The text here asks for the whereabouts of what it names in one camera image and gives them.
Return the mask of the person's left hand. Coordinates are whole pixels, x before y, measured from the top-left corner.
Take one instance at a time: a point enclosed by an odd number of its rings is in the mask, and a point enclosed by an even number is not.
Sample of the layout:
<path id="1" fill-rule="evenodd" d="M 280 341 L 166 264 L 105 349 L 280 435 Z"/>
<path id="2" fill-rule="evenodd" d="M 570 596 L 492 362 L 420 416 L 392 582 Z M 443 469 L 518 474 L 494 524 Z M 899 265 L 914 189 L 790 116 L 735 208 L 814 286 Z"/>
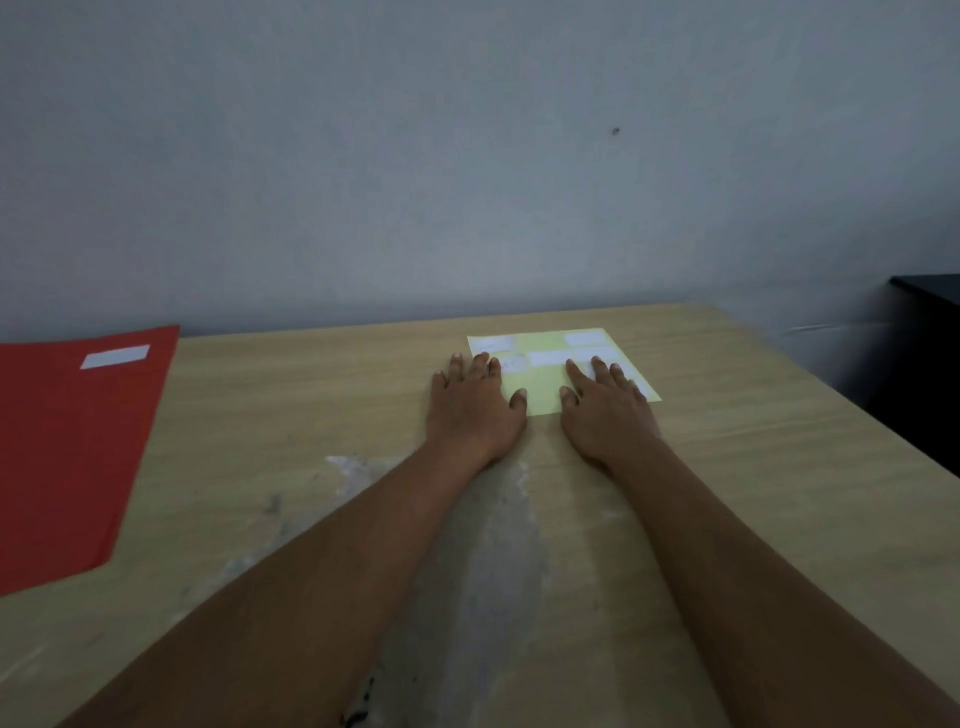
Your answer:
<path id="1" fill-rule="evenodd" d="M 469 381 L 474 358 L 451 355 L 444 370 L 448 386 L 438 398 L 427 400 L 425 439 L 462 453 L 480 467 L 508 455 L 527 426 L 510 425 L 507 397 L 502 388 L 498 359 L 488 355 L 487 378 Z"/>

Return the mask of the person's right hand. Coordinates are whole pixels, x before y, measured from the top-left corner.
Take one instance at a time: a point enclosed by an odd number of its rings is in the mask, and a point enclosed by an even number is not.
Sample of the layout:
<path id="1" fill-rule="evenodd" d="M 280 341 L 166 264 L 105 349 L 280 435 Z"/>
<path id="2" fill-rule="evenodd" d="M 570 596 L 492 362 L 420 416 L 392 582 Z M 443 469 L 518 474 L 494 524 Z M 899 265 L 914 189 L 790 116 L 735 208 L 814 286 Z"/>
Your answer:
<path id="1" fill-rule="evenodd" d="M 560 425 L 569 443 L 585 460 L 618 477 L 639 468 L 665 440 L 649 403 L 634 404 L 624 371 L 616 364 L 616 389 L 598 385 L 573 360 L 565 370 L 579 393 L 576 417 Z"/>

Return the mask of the person's right forearm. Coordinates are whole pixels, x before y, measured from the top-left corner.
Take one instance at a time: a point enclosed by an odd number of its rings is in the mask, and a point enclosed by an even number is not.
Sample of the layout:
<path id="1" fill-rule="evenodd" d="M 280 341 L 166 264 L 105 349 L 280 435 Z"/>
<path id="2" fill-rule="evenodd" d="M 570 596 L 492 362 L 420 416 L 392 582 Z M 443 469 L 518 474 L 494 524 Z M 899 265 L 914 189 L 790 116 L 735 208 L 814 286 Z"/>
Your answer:
<path id="1" fill-rule="evenodd" d="M 596 455 L 637 512 L 737 728 L 960 728 L 960 704 L 749 528 L 658 438 Z"/>

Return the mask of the person's left forearm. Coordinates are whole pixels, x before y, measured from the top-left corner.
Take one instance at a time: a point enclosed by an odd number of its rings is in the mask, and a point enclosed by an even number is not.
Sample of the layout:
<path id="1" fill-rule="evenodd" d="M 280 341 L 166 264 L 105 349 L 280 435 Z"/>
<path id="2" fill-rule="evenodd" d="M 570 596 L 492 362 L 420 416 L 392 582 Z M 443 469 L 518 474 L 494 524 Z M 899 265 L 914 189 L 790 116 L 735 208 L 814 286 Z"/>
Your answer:
<path id="1" fill-rule="evenodd" d="M 236 577 L 57 728 L 325 728 L 358 684 L 445 517 L 502 452 L 422 444 Z"/>

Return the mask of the yellow paper sheet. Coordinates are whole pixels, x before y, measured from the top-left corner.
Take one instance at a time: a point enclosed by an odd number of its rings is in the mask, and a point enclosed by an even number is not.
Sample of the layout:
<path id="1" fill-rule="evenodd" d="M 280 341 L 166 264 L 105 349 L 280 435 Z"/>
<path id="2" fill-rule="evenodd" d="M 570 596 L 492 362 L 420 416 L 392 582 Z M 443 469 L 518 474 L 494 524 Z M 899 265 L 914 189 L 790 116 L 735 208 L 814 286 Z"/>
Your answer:
<path id="1" fill-rule="evenodd" d="M 565 333 L 569 332 L 590 332 L 603 331 L 609 339 L 606 346 L 588 346 L 572 347 L 565 340 Z M 518 350 L 509 352 L 498 352 L 489 354 L 491 358 L 498 360 L 498 357 L 511 355 L 524 355 L 532 351 L 549 350 L 576 350 L 591 349 L 594 351 L 594 358 L 602 358 L 608 365 L 616 363 L 623 370 L 627 380 L 636 382 L 641 392 L 650 403 L 658 403 L 662 400 L 660 395 L 654 390 L 646 378 L 641 374 L 637 367 L 629 359 L 628 355 L 617 345 L 614 338 L 606 332 L 604 328 L 587 328 L 571 330 L 550 330 L 539 332 L 523 332 L 509 334 L 492 334 L 486 336 L 512 335 L 516 339 Z M 472 353 L 469 345 L 469 337 L 466 341 L 469 351 Z M 592 361 L 575 362 L 578 368 L 589 378 L 594 380 L 594 371 Z M 567 374 L 566 366 L 561 367 L 529 367 L 521 373 L 502 374 L 502 388 L 507 398 L 510 398 L 518 389 L 527 390 L 527 413 L 531 417 L 557 414 L 561 411 L 559 390 L 562 386 L 570 386 L 570 379 Z"/>

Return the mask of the black cabinet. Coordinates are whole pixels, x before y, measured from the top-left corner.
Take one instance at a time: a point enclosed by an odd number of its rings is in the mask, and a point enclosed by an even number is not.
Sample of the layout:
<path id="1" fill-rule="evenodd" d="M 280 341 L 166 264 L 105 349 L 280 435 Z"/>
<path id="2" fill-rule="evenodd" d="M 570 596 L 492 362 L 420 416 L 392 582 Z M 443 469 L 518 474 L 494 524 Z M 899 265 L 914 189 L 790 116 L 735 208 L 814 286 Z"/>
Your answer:
<path id="1" fill-rule="evenodd" d="M 960 478 L 960 273 L 895 275 L 907 331 L 866 411 Z"/>

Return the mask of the white label on red folder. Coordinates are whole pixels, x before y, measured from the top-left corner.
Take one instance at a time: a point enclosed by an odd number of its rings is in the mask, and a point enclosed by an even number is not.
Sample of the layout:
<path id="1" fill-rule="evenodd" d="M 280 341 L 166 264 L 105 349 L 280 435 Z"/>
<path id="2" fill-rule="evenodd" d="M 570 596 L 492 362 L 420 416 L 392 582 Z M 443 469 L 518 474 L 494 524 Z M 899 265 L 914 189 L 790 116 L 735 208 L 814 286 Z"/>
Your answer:
<path id="1" fill-rule="evenodd" d="M 148 358 L 151 345 L 124 346 L 87 354 L 80 366 L 81 371 L 126 365 Z"/>

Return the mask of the red paper folder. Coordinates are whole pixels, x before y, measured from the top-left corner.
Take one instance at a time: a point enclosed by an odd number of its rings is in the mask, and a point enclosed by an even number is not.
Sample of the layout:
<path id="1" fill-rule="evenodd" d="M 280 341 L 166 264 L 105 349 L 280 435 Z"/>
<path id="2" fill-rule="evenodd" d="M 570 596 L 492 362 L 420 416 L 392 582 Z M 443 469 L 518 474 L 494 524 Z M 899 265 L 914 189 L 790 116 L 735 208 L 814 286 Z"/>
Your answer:
<path id="1" fill-rule="evenodd" d="M 179 335 L 0 344 L 0 598 L 111 559 Z M 145 344 L 145 360 L 80 369 Z"/>

